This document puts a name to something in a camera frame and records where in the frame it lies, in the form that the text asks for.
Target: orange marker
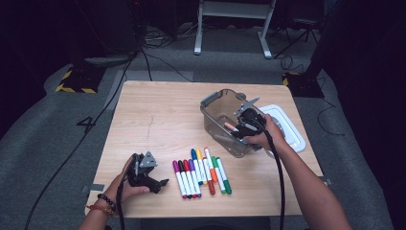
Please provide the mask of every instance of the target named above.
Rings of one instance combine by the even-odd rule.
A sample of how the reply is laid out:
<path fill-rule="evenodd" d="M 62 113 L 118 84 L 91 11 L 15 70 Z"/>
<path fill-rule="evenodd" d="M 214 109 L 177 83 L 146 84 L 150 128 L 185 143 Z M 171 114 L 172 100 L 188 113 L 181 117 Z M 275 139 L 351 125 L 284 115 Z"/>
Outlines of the orange marker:
<path fill-rule="evenodd" d="M 206 157 L 203 157 L 203 164 L 204 164 L 204 169 L 205 169 L 206 175 L 207 175 L 207 183 L 209 184 L 210 194 L 214 195 L 215 189 L 214 189 L 212 177 L 210 176 L 209 160 Z"/>
<path fill-rule="evenodd" d="M 210 175 L 212 176 L 213 182 L 215 183 L 218 181 L 218 178 L 217 178 L 217 174 L 215 173 L 215 169 L 213 167 L 212 157 L 210 156 L 210 152 L 207 147 L 204 148 L 204 153 L 206 154 L 206 157 L 208 159 Z"/>

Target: pink marker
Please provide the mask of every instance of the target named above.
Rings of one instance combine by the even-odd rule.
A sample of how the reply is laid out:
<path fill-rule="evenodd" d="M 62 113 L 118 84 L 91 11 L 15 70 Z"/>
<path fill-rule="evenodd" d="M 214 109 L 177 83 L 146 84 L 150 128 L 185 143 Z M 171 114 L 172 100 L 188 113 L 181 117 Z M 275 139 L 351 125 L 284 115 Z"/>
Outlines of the pink marker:
<path fill-rule="evenodd" d="M 188 198 L 188 196 L 186 195 L 185 187 L 183 185 L 183 180 L 182 180 L 182 177 L 180 176 L 179 166 L 178 166 L 177 161 L 173 161 L 172 165 L 173 165 L 173 169 L 175 170 L 175 174 L 176 174 L 176 178 L 178 180 L 178 185 L 179 185 L 179 189 L 180 189 L 182 198 L 186 199 L 186 198 Z"/>

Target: handheld controller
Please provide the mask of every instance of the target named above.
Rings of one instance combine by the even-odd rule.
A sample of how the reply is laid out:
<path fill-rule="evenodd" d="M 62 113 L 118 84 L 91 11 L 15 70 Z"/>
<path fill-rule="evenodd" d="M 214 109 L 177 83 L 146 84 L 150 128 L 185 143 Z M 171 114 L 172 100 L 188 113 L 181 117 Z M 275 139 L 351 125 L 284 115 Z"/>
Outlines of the handheld controller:
<path fill-rule="evenodd" d="M 231 134 L 238 139 L 242 139 L 244 136 L 260 134 L 266 125 L 265 119 L 254 108 L 246 108 L 237 119 L 237 131 L 233 131 Z"/>
<path fill-rule="evenodd" d="M 127 173 L 129 184 L 132 187 L 147 186 L 151 192 L 158 194 L 161 188 L 167 185 L 169 179 L 157 181 L 148 176 L 158 166 L 152 153 L 149 151 L 146 155 L 134 153 L 132 157 L 134 157 L 134 160 Z"/>

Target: purple marker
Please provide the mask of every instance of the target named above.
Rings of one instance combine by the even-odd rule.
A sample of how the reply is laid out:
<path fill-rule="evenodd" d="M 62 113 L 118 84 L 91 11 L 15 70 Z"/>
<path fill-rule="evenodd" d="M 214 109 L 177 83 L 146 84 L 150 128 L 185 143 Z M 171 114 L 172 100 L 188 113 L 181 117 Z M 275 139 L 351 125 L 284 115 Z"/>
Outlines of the purple marker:
<path fill-rule="evenodd" d="M 196 171 L 194 170 L 193 160 L 191 160 L 191 159 L 189 160 L 189 168 L 192 173 L 193 185 L 194 185 L 194 189 L 197 193 L 197 197 L 202 197 L 202 194 L 201 194 L 200 188 L 199 188 L 199 182 L 197 181 Z"/>
<path fill-rule="evenodd" d="M 180 189 L 180 193 L 182 195 L 182 198 L 186 199 L 186 198 L 188 198 L 188 196 L 186 195 L 186 191 L 185 191 L 185 187 L 183 185 L 182 177 L 180 176 L 179 166 L 177 164 L 177 161 L 173 161 L 172 165 L 173 165 L 173 169 L 175 170 L 175 174 L 176 174 L 176 178 L 178 180 L 178 185 L 179 185 L 179 189 Z"/>

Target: yellow marker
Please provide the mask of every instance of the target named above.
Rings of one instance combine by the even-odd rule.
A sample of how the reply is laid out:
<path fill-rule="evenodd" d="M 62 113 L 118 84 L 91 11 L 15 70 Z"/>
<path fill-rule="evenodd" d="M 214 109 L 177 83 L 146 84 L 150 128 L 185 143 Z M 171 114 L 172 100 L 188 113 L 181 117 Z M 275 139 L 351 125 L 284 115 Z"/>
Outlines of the yellow marker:
<path fill-rule="evenodd" d="M 206 173 L 204 171 L 202 153 L 200 152 L 200 149 L 196 149 L 196 155 L 197 155 L 197 163 L 199 164 L 200 175 L 202 177 L 203 184 L 207 184 L 207 177 L 206 177 Z"/>

